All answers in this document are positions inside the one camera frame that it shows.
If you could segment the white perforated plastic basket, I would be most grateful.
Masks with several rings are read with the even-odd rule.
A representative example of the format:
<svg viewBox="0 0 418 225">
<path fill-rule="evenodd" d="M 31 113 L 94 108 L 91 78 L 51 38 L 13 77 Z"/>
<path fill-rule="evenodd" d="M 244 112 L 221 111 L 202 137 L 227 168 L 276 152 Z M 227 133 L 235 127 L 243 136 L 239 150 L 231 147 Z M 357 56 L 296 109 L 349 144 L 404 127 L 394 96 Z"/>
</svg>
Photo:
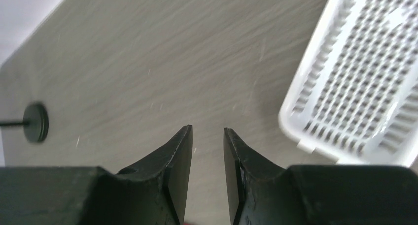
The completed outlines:
<svg viewBox="0 0 418 225">
<path fill-rule="evenodd" d="M 418 0 L 328 0 L 278 120 L 305 152 L 410 167 L 418 156 Z"/>
</svg>

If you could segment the blue microphone on black stand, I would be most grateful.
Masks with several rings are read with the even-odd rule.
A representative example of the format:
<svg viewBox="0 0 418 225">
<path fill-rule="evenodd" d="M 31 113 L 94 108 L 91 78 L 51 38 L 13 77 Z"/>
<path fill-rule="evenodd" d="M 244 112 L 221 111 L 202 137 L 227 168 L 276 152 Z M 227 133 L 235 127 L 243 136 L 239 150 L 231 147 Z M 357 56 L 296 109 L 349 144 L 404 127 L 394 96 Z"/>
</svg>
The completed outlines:
<svg viewBox="0 0 418 225">
<path fill-rule="evenodd" d="M 1 120 L 0 129 L 7 128 L 22 128 L 29 143 L 44 142 L 49 131 L 49 117 L 45 105 L 39 101 L 32 102 L 25 108 L 21 120 Z"/>
</svg>

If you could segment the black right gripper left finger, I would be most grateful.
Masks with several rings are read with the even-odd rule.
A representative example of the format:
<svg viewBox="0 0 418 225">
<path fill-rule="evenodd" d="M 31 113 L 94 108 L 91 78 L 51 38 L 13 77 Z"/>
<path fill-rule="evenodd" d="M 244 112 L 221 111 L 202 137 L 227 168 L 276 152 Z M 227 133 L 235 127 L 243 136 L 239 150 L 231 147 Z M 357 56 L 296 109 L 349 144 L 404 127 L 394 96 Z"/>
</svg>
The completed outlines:
<svg viewBox="0 0 418 225">
<path fill-rule="evenodd" d="M 99 166 L 3 167 L 3 225 L 180 225 L 193 128 L 113 174 Z"/>
</svg>

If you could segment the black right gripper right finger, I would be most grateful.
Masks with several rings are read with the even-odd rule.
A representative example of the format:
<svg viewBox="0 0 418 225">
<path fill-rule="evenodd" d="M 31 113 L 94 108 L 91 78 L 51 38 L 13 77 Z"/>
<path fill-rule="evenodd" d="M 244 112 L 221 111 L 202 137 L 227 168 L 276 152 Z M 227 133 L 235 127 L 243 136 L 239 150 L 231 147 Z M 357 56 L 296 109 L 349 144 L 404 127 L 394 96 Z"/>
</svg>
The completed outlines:
<svg viewBox="0 0 418 225">
<path fill-rule="evenodd" d="M 382 165 L 283 168 L 224 129 L 224 161 L 233 225 L 415 225 L 418 176 Z"/>
</svg>

